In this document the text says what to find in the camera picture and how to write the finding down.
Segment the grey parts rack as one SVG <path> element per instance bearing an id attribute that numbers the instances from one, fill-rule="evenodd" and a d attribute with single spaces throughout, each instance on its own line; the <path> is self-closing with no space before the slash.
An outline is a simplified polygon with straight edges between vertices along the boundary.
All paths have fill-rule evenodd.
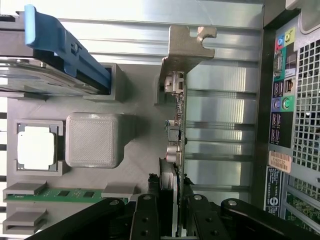
<path id="1" fill-rule="evenodd" d="M 107 185 L 134 186 L 141 193 L 148 189 L 150 174 L 160 172 L 159 160 L 166 155 L 165 122 L 175 115 L 173 104 L 155 104 L 158 65 L 122 64 L 123 102 L 97 103 L 79 96 L 51 96 L 47 100 L 10 98 L 7 101 L 7 185 L 47 183 L 49 187 L 104 189 Z M 118 167 L 68 168 L 62 176 L 20 175 L 16 172 L 17 122 L 19 120 L 65 121 L 72 113 L 126 114 L 135 116 L 136 136 L 124 148 Z"/>

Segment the green RAM stick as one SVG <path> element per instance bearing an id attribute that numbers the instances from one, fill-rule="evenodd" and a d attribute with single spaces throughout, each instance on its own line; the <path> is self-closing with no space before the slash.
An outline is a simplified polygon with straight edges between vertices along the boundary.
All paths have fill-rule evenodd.
<path id="1" fill-rule="evenodd" d="M 6 202 L 98 203 L 104 198 L 101 189 L 45 188 L 34 194 L 10 193 Z"/>

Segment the silver CPU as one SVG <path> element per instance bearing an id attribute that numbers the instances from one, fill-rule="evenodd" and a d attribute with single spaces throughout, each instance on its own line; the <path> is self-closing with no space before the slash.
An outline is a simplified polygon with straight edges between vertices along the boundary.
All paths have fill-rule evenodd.
<path id="1" fill-rule="evenodd" d="M 48 171 L 55 163 L 56 136 L 48 127 L 26 126 L 17 135 L 17 162 L 24 170 Z"/>

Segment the black open PC case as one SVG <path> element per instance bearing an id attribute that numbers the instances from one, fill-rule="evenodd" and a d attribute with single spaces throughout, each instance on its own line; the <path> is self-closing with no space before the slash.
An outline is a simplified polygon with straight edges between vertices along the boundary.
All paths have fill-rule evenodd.
<path id="1" fill-rule="evenodd" d="M 320 0 L 264 0 L 262 9 L 263 208 L 320 235 Z"/>

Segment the hard disk with blue bracket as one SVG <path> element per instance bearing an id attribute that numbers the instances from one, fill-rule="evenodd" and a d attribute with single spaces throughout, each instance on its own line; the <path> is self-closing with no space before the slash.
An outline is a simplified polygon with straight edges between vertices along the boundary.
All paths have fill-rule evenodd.
<path id="1" fill-rule="evenodd" d="M 0 14 L 0 93 L 110 95 L 112 71 L 55 17 L 27 4 Z"/>

